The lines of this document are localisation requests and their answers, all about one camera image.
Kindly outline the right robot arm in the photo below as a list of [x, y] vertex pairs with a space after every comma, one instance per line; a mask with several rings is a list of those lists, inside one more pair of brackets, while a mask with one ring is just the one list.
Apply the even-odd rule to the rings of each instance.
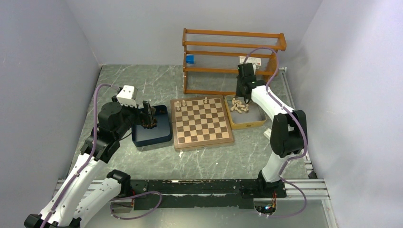
[[236, 96], [257, 104], [272, 120], [269, 138], [272, 154], [259, 172], [256, 185], [258, 194], [267, 197], [283, 181], [282, 173], [288, 163], [307, 153], [306, 114], [286, 105], [268, 83], [257, 80], [251, 63], [238, 65]]

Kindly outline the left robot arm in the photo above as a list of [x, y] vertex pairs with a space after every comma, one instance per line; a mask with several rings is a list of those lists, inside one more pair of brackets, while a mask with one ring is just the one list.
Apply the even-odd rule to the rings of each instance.
[[113, 170], [101, 185], [84, 196], [96, 174], [110, 161], [120, 147], [120, 140], [133, 125], [156, 126], [156, 109], [148, 101], [143, 108], [117, 101], [102, 106], [95, 117], [92, 135], [86, 140], [77, 162], [48, 205], [39, 214], [24, 221], [27, 228], [83, 228], [110, 200], [131, 197], [134, 190], [130, 175]]

